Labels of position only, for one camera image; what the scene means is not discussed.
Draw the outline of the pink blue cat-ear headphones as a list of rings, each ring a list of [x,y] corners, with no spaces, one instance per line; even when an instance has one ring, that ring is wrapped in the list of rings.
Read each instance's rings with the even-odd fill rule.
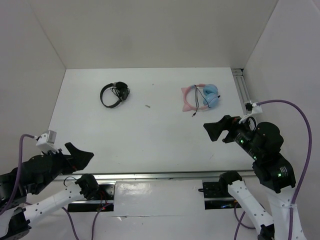
[[[195,105],[191,105],[187,100],[187,95],[192,90],[194,90]],[[182,111],[194,111],[195,114],[198,111],[206,111],[215,108],[221,97],[217,86],[214,84],[193,84],[188,87],[182,87],[181,92],[183,95]]]

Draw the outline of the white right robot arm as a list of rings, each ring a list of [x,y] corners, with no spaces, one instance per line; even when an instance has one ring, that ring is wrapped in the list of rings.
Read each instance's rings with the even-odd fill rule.
[[[212,141],[223,131],[224,143],[238,144],[252,159],[252,168],[265,190],[271,213],[248,190],[243,178],[235,171],[220,175],[218,190],[232,196],[253,223],[259,240],[304,240],[298,207],[294,200],[298,190],[294,169],[281,154],[284,142],[279,128],[260,122],[254,129],[239,116],[225,115],[219,122],[205,124]]]

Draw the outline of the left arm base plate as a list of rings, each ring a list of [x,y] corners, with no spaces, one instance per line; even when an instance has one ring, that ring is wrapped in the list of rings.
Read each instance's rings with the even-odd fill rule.
[[[113,212],[115,183],[99,185],[99,191],[90,199],[82,198],[70,203],[67,210],[70,213]]]

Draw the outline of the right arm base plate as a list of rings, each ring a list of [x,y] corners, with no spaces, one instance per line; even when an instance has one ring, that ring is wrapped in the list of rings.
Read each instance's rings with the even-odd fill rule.
[[[233,209],[236,206],[237,201],[223,192],[218,182],[203,182],[198,191],[203,194],[206,210]]]

